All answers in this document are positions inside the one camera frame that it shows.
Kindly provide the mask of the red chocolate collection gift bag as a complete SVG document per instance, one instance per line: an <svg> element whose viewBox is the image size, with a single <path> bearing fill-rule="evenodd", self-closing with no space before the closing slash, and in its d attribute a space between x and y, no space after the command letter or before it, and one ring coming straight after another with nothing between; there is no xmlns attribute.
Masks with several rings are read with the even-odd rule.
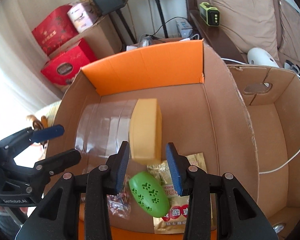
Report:
<svg viewBox="0 0 300 240"><path fill-rule="evenodd" d="M51 83L62 88L71 85L82 67L98 58L85 39L51 59L40 71Z"/></svg>

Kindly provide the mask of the white box of clutter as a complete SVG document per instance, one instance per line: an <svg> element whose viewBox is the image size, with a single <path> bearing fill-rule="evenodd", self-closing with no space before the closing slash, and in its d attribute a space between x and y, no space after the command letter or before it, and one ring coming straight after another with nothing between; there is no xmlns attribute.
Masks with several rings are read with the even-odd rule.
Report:
<svg viewBox="0 0 300 240"><path fill-rule="evenodd" d="M126 51L134 50L137 48L147 47L155 44L162 44L167 42L179 42L179 41L191 41L191 40L201 40L201 36L194 31L192 25L184 17L174 17L169 19L166 23L175 20L175 25L177 27L177 36L173 38L160 38L155 33L153 35L145 34L139 38L139 42L126 46Z"/></svg>

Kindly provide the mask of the plain brown cardboard box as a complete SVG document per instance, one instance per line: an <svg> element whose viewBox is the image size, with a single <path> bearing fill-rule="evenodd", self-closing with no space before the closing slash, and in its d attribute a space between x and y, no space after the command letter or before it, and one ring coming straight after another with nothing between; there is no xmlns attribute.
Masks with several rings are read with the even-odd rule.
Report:
<svg viewBox="0 0 300 240"><path fill-rule="evenodd" d="M300 239L300 79L283 68L228 67L254 130L257 203L279 239Z"/></svg>

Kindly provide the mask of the pink white tissue pack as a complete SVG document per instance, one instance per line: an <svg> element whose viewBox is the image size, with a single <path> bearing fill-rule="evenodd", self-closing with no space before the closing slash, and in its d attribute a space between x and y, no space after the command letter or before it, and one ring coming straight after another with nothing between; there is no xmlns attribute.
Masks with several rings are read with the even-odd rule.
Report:
<svg viewBox="0 0 300 240"><path fill-rule="evenodd" d="M67 15L78 33L82 33L97 22L99 15L89 2L71 3L70 6Z"/></svg>

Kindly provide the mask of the gold snack packet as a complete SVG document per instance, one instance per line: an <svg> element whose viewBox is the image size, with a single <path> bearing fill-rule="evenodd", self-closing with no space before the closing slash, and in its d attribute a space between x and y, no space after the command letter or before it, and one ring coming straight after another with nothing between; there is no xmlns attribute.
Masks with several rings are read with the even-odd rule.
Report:
<svg viewBox="0 0 300 240"><path fill-rule="evenodd" d="M181 197L175 191L167 161L147 166L147 171L160 183L170 203L169 212L164 217L153 219L154 233L160 235L184 233L189 197Z"/></svg>

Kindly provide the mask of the small clear candy bag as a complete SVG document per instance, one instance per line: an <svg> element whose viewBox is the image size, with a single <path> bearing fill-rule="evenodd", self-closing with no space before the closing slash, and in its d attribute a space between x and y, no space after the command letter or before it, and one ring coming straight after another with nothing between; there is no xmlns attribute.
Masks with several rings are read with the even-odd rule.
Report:
<svg viewBox="0 0 300 240"><path fill-rule="evenodd" d="M128 182L129 176L125 175L122 190L115 196L107 195L109 212L123 219L128 219L131 213L131 196Z"/></svg>

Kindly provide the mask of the green black portable device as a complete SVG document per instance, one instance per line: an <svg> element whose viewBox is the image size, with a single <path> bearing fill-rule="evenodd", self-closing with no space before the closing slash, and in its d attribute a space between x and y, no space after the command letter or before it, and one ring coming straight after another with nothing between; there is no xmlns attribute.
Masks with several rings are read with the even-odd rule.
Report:
<svg viewBox="0 0 300 240"><path fill-rule="evenodd" d="M199 5L199 13L208 26L219 26L220 12L216 7L211 6L208 2L202 2Z"/></svg>

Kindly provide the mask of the white rounded device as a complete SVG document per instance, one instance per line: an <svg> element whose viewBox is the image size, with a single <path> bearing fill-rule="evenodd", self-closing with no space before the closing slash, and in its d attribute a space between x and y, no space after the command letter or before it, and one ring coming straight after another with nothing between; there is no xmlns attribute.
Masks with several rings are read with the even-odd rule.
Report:
<svg viewBox="0 0 300 240"><path fill-rule="evenodd" d="M269 66L279 68L274 58L262 48L252 48L247 53L248 63L257 66Z"/></svg>

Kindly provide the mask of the beige sofa cushion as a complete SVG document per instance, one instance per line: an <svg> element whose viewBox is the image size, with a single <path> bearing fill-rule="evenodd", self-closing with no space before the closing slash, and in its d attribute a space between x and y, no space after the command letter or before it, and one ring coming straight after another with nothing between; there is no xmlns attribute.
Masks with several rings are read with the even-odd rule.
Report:
<svg viewBox="0 0 300 240"><path fill-rule="evenodd" d="M220 27L242 53L258 47L275 60L276 17L273 0L210 0L220 12Z"/></svg>
<svg viewBox="0 0 300 240"><path fill-rule="evenodd" d="M278 54L281 63L286 60L300 66L300 13L285 0L274 0L278 23Z"/></svg>

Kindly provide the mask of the white sheer curtain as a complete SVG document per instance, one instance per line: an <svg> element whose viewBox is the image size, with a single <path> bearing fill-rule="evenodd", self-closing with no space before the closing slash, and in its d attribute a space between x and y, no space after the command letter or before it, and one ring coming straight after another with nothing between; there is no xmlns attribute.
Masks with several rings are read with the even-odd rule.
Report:
<svg viewBox="0 0 300 240"><path fill-rule="evenodd" d="M40 70L48 61L32 36L21 0L0 0L0 138L26 126L26 116L61 99Z"/></svg>

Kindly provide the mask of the red tea gift bag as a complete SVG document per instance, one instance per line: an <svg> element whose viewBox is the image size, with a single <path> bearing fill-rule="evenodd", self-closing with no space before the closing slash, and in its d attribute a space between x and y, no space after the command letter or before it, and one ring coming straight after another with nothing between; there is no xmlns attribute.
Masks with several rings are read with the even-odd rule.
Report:
<svg viewBox="0 0 300 240"><path fill-rule="evenodd" d="M78 31L68 16L71 8L71 5L56 8L33 29L32 34L46 55L52 54L78 35Z"/></svg>

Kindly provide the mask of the clear box with yellow lid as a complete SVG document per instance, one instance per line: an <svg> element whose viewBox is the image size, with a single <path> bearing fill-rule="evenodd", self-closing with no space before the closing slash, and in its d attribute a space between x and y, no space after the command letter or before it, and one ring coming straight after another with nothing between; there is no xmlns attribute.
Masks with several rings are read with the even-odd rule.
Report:
<svg viewBox="0 0 300 240"><path fill-rule="evenodd" d="M162 113L156 98L90 104L76 133L76 149L89 158L106 159L129 143L129 154L141 165L161 163Z"/></svg>

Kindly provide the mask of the green oval perforated case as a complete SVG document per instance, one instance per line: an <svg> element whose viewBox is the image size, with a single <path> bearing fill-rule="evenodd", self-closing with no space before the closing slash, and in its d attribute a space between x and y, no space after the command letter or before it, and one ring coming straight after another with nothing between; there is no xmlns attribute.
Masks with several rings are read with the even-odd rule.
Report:
<svg viewBox="0 0 300 240"><path fill-rule="evenodd" d="M129 180L130 191L137 204L152 217L161 218L168 214L170 202L160 183L148 172L143 171Z"/></svg>

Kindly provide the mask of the orange cardboard box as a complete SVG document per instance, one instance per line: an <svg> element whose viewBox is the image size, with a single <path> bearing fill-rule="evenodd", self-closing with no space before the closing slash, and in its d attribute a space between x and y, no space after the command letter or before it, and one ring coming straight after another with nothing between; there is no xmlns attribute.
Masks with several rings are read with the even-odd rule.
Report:
<svg viewBox="0 0 300 240"><path fill-rule="evenodd" d="M160 106L162 146L171 142L181 155L202 153L210 174L232 173L258 199L250 115L229 68L201 40L137 48L83 67L55 117L65 132L49 141L46 155L78 147L79 128L85 134L98 128L84 114L88 107L148 98Z"/></svg>

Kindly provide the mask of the large brown carton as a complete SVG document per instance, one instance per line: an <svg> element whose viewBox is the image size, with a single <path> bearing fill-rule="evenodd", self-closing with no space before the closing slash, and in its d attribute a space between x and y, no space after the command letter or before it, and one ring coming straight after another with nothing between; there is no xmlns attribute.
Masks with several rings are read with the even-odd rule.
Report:
<svg viewBox="0 0 300 240"><path fill-rule="evenodd" d="M110 20L110 17L99 16L97 22L92 27L86 29L82 33L78 33L78 35L50 54L50 60L61 52L66 51L82 38L89 44L98 60L114 55L120 52L122 48L122 42ZM65 91L69 86L70 85L58 88Z"/></svg>

